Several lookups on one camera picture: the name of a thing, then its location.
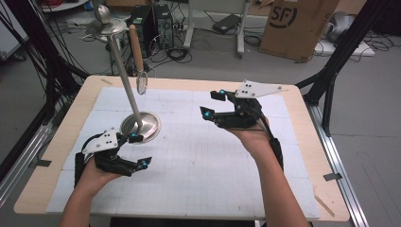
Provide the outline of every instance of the aluminum frame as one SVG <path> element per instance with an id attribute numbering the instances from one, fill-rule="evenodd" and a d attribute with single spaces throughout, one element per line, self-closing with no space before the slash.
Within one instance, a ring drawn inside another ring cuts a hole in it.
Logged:
<path id="1" fill-rule="evenodd" d="M 351 219 L 354 225 L 357 227 L 369 227 L 368 221 L 365 218 L 365 214 L 362 211 L 362 207 L 357 200 L 357 195 L 351 182 L 348 178 L 348 174 L 345 171 L 345 167 L 342 164 L 341 158 L 337 151 L 336 145 L 331 136 L 327 136 L 322 126 L 323 115 L 319 106 L 312 106 L 306 104 L 309 111 L 310 117 L 315 125 L 316 132 L 321 139 L 322 146 L 324 148 L 327 160 L 334 173 L 339 173 L 342 178 L 337 180 L 342 196 L 344 197 L 345 204 L 348 207 Z"/>
<path id="2" fill-rule="evenodd" d="M 12 166 L 6 178 L 0 183 L 0 208 L 4 205 L 7 198 L 25 174 L 29 164 L 36 157 L 37 153 L 44 145 L 44 141 L 52 131 L 53 124 L 48 123 L 46 126 L 41 125 L 35 135 L 29 141 L 23 153 Z"/>

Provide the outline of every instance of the electronic equipment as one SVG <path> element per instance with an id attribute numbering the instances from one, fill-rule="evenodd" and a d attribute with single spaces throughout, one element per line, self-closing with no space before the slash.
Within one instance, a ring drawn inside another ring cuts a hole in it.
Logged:
<path id="1" fill-rule="evenodd" d="M 153 7 L 158 31 L 159 48 L 170 49 L 174 47 L 173 38 L 173 18 L 167 4 L 156 5 Z"/>
<path id="2" fill-rule="evenodd" d="M 328 40 L 333 44 L 338 44 L 354 20 L 355 16 L 348 15 L 346 12 L 335 12 L 328 23 Z"/>
<path id="3" fill-rule="evenodd" d="M 239 22 L 241 21 L 241 18 L 235 14 L 230 14 L 229 16 L 225 17 L 221 21 L 218 21 L 215 23 L 212 28 L 221 34 L 225 34 L 227 31 L 235 28 Z"/>
<path id="4" fill-rule="evenodd" d="M 135 6 L 127 26 L 135 25 L 138 34 L 139 45 L 141 46 L 142 58 L 151 56 L 150 42 L 156 37 L 156 29 L 153 20 L 151 6 Z"/>

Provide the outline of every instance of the round metal base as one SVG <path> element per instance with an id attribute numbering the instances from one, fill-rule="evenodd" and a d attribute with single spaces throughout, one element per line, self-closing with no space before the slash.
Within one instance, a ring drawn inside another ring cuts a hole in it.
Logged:
<path id="1" fill-rule="evenodd" d="M 86 27 L 86 32 L 94 36 L 110 36 L 127 30 L 127 24 L 123 20 L 112 18 L 108 24 L 101 24 L 98 20 L 91 22 Z"/>
<path id="2" fill-rule="evenodd" d="M 160 129 L 162 128 L 162 122 L 160 121 L 160 118 L 154 113 L 141 112 L 139 114 L 143 123 L 140 131 L 137 131 L 138 124 L 136 124 L 134 114 L 131 114 L 124 119 L 124 121 L 121 123 L 120 131 L 124 135 L 128 135 L 133 132 L 143 135 L 144 140 L 136 144 L 145 144 L 154 139 L 159 134 Z"/>

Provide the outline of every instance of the human arm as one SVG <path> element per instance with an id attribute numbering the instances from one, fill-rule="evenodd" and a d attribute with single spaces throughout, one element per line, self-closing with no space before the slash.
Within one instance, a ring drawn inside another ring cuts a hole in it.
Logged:
<path id="1" fill-rule="evenodd" d="M 266 222 L 269 226 L 308 226 L 288 181 L 258 125 L 246 130 L 229 130 L 252 155 L 259 171 Z"/>
<path id="2" fill-rule="evenodd" d="M 86 164 L 77 186 L 65 205 L 59 226 L 88 227 L 91 203 L 94 196 L 104 185 L 119 176 L 118 174 L 104 172 L 97 168 L 95 160 L 91 158 Z"/>

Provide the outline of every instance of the human hand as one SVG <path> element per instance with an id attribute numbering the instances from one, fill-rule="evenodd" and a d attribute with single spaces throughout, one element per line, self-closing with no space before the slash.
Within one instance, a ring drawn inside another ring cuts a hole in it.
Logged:
<path id="1" fill-rule="evenodd" d="M 121 175 L 105 172 L 97 168 L 95 159 L 91 158 L 86 163 L 75 190 L 89 197 L 94 197 L 108 182 L 119 177 Z"/>
<path id="2" fill-rule="evenodd" d="M 241 141 L 244 148 L 254 159 L 259 156 L 260 152 L 266 153 L 266 149 L 271 150 L 272 153 L 269 136 L 258 124 L 247 129 L 228 129 L 227 131 L 231 132 Z"/>

